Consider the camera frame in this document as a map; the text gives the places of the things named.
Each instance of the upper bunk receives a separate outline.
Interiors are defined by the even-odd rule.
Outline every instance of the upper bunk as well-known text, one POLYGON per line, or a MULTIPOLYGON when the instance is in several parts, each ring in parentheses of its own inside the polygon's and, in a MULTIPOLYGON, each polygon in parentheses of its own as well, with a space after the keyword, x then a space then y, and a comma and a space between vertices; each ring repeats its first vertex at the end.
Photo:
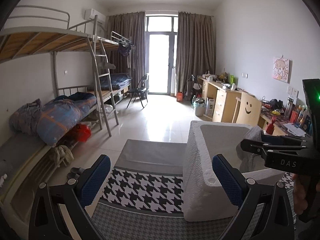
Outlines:
POLYGON ((95 36, 96 41, 102 41, 105 50, 117 50, 120 43, 131 42, 129 39, 115 32, 111 33, 111 40, 97 36, 97 17, 69 27, 70 15, 68 14, 68 12, 33 5, 18 5, 16 6, 16 8, 40 8, 60 12, 68 15, 68 20, 39 15, 10 16, 9 19, 25 17, 45 18, 66 22, 67 28, 62 29, 43 26, 23 26, 3 29, 0 32, 0 63, 19 57, 48 53, 53 51, 89 52, 90 48, 87 44, 87 38, 89 39, 91 45, 93 43, 96 44, 96 51, 100 51, 100 42, 94 42, 95 36), (87 24, 90 22, 93 23, 92 34, 85 32, 87 24), (77 31, 78 27, 80 27, 81 25, 84 26, 84 32, 77 31))

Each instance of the water bottle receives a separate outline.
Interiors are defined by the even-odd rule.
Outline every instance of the water bottle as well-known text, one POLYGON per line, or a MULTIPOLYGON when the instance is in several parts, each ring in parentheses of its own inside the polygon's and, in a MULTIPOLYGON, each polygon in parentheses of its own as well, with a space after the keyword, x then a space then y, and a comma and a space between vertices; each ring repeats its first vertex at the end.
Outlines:
POLYGON ((196 96, 193 96, 193 98, 192 98, 192 105, 191 105, 192 109, 195 108, 194 105, 193 105, 193 103, 196 101, 196 99, 197 99, 197 97, 196 97, 196 96))

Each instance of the hand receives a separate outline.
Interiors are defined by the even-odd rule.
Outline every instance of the hand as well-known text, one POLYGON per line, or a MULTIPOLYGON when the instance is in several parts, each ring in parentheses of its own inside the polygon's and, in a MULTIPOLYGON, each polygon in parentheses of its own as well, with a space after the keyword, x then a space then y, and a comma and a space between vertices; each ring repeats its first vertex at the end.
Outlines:
MULTIPOLYGON (((294 212, 297 215, 301 215, 308 207, 308 202, 305 200, 306 191, 300 182, 298 174, 292 174, 292 180, 294 181, 293 187, 293 203, 294 212)), ((316 191, 320 192, 320 182, 316 186, 316 191)))

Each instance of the air conditioner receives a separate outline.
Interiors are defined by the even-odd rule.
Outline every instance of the air conditioner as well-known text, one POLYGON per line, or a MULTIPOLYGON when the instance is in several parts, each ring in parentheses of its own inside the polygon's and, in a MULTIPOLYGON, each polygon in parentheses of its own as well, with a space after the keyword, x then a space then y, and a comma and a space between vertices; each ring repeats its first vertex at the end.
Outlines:
POLYGON ((85 10, 84 19, 85 19, 85 20, 94 19, 94 17, 95 17, 96 15, 98 15, 98 23, 105 24, 105 22, 106 22, 106 16, 103 15, 102 13, 99 13, 98 11, 96 11, 96 10, 94 10, 94 9, 85 10))

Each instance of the blue finger pad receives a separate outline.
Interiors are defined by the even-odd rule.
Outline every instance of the blue finger pad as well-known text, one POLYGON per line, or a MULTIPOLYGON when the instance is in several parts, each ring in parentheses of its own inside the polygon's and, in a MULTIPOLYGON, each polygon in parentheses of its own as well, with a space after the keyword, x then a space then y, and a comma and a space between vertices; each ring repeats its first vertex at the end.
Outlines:
POLYGON ((212 169, 230 202, 240 208, 244 202, 244 192, 218 155, 215 155, 212 159, 212 169))
POLYGON ((93 202, 110 171, 110 167, 110 158, 105 156, 81 188, 78 200, 83 208, 93 202))

